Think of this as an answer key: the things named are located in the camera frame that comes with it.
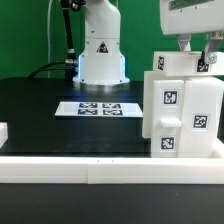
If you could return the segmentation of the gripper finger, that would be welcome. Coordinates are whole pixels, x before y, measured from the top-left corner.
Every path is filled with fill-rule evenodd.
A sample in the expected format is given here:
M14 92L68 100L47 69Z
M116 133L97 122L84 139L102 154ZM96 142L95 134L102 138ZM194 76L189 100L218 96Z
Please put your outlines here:
M208 71L210 65L217 62L217 53L224 40L224 31L212 31L206 34L206 46L198 60L198 70Z
M179 48L182 52L191 50L191 35L190 34L178 34L177 41Z

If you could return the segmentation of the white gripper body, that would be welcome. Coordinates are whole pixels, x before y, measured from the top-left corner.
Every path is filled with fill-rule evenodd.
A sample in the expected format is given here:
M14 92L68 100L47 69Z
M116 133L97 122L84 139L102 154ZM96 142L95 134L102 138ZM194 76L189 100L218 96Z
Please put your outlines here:
M224 30L224 0L160 0L164 35Z

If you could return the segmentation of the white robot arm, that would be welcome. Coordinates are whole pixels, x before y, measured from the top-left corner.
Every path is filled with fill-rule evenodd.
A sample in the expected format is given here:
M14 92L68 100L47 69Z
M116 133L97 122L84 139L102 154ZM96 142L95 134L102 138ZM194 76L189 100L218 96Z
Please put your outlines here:
M224 33L224 0L159 0L160 26L178 37L181 52L189 54L190 36L207 33L209 42L197 61L197 71L219 75L219 43ZM109 0L84 0L85 48L78 59L77 84L109 88L125 85L125 57L120 51L121 15Z

